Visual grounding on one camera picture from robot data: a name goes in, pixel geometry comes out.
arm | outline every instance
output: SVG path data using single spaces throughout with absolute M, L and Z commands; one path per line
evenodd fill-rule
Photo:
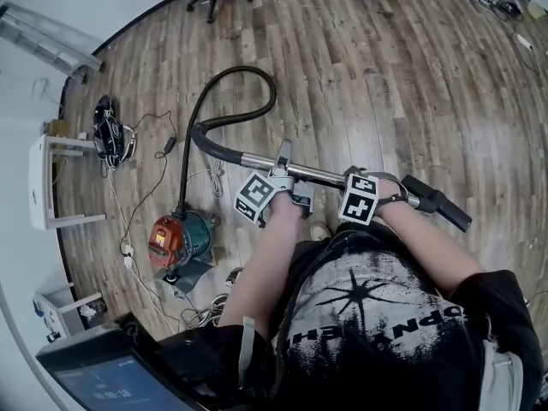
M 381 181 L 381 196 L 399 193 L 394 182 Z M 449 298 L 468 277 L 485 269 L 451 236 L 425 219 L 407 203 L 379 209 L 379 216 L 396 232 L 442 294 Z
M 230 291 L 219 326 L 241 325 L 244 316 L 250 317 L 255 320 L 256 331 L 267 339 L 272 312 L 285 287 L 301 217 L 302 209 L 287 193 L 274 197 L 271 217 Z

black handle grip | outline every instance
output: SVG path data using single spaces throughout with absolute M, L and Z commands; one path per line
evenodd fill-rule
M 425 213 L 434 213 L 437 211 L 460 231 L 467 232 L 472 223 L 472 218 L 455 203 L 451 202 L 443 192 L 431 188 L 411 175 L 405 176 L 402 184 L 409 192 L 420 199 L 420 205 L 417 207 L 417 210 Z

orange vacuum canister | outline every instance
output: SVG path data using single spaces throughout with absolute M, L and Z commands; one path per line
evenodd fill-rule
M 152 227 L 148 240 L 148 257 L 159 268 L 168 268 L 181 261 L 184 244 L 182 223 L 176 217 L 163 216 Z

black t-shirt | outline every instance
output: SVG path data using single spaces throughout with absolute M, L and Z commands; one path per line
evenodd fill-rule
M 241 328 L 217 330 L 225 333 Z M 512 272 L 471 276 L 448 301 L 416 264 L 373 240 L 339 248 L 307 278 L 287 338 L 280 406 L 478 409 L 483 340 L 521 358 L 521 411 L 539 395 L 539 341 Z

person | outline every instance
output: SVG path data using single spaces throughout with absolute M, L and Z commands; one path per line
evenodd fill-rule
M 245 377 L 274 373 L 275 408 L 531 409 L 542 356 L 514 273 L 487 272 L 406 202 L 376 215 L 298 244 L 301 208 L 275 196 L 213 332 L 240 387 L 251 325 Z

